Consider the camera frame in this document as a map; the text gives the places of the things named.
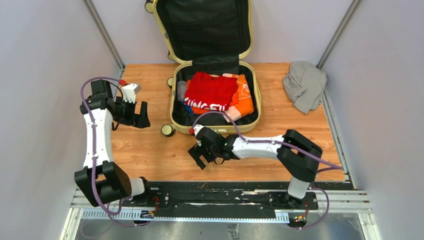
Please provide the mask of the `blue garment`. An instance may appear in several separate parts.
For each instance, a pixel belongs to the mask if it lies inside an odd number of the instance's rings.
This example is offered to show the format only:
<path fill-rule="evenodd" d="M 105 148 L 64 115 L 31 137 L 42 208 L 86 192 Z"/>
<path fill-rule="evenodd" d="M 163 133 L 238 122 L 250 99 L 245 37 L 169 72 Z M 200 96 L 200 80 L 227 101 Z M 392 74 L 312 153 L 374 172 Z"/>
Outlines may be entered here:
<path fill-rule="evenodd" d="M 190 115 L 193 115 L 193 114 L 194 114 L 193 109 L 192 109 L 192 107 L 191 107 L 191 106 L 186 105 L 186 104 L 183 102 L 183 107 L 185 108 L 185 110 L 187 110 L 187 111 L 188 111 L 188 113 L 189 113 Z"/>

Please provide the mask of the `cream suitcase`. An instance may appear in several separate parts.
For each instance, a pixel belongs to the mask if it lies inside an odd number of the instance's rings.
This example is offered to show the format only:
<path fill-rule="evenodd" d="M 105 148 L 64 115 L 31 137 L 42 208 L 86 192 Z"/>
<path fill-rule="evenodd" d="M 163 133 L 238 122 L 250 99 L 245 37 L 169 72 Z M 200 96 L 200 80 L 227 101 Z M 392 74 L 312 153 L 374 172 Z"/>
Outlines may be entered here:
<path fill-rule="evenodd" d="M 153 14 L 164 36 L 168 58 L 178 67 L 168 78 L 171 89 L 171 122 L 161 133 L 187 134 L 193 123 L 217 133 L 242 133 L 252 130 L 261 113 L 261 93 L 254 68 L 243 59 L 253 46 L 251 2 L 248 0 L 148 0 L 145 10 Z M 189 114 L 177 99 L 177 82 L 188 81 L 196 72 L 245 75 L 254 112 L 234 122 L 220 114 Z"/>

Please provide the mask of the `orange white patterned garment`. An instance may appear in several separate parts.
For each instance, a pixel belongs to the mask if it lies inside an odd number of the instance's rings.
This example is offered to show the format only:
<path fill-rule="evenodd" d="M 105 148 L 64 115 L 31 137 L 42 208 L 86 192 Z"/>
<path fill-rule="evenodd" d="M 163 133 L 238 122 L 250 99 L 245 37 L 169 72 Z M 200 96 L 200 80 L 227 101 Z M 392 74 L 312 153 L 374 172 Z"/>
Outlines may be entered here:
<path fill-rule="evenodd" d="M 237 121 L 254 112 L 254 103 L 249 89 L 247 79 L 244 74 L 224 73 L 224 77 L 237 78 L 237 92 L 233 95 L 232 102 L 225 113 L 233 120 Z"/>

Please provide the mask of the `clear plastic cup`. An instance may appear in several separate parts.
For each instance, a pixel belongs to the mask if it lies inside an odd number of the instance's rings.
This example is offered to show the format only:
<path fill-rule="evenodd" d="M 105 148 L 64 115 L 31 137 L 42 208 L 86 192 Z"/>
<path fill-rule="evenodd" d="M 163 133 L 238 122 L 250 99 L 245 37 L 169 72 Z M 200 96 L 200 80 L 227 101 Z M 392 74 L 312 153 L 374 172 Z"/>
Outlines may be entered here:
<path fill-rule="evenodd" d="M 176 92 L 177 92 L 177 100 L 180 102 L 184 102 L 185 101 L 185 94 L 187 91 L 187 82 L 180 80 L 177 82 L 177 86 L 176 86 Z"/>

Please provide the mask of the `red printed shirt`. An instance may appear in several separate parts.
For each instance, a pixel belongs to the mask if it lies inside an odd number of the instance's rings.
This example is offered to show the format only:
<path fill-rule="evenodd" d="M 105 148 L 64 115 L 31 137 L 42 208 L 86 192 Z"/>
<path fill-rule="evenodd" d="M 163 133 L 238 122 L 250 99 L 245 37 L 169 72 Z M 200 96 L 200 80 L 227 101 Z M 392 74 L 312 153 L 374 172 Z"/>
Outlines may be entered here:
<path fill-rule="evenodd" d="M 187 84 L 185 105 L 212 111 L 228 110 L 238 90 L 236 77 L 211 76 L 200 71 Z"/>

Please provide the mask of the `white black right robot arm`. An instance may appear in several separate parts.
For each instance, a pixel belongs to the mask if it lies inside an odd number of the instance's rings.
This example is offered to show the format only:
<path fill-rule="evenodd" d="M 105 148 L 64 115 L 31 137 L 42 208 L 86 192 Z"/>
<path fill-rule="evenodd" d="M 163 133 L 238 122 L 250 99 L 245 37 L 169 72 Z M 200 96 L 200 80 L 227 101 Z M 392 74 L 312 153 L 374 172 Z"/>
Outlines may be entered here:
<path fill-rule="evenodd" d="M 273 137 L 223 136 L 197 124 L 190 129 L 190 134 L 196 143 L 187 152 L 202 170 L 207 163 L 215 163 L 217 159 L 265 158 L 279 161 L 291 175 L 283 202 L 292 209 L 298 209 L 305 203 L 306 192 L 316 179 L 323 154 L 320 146 L 294 129 Z"/>

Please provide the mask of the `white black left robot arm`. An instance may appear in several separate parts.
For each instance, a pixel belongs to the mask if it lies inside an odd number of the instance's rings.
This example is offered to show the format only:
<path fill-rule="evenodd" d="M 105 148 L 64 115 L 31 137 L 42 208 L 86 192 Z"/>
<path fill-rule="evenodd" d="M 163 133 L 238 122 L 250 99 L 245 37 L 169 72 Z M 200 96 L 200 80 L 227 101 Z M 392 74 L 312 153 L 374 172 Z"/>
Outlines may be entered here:
<path fill-rule="evenodd" d="M 74 173 L 74 181 L 93 207 L 120 200 L 132 200 L 149 206 L 153 193 L 144 177 L 130 178 L 114 160 L 112 131 L 120 125 L 138 129 L 150 127 L 147 102 L 141 102 L 136 113 L 137 83 L 112 77 L 94 77 L 80 89 L 79 107 L 86 126 L 86 153 L 82 170 Z"/>

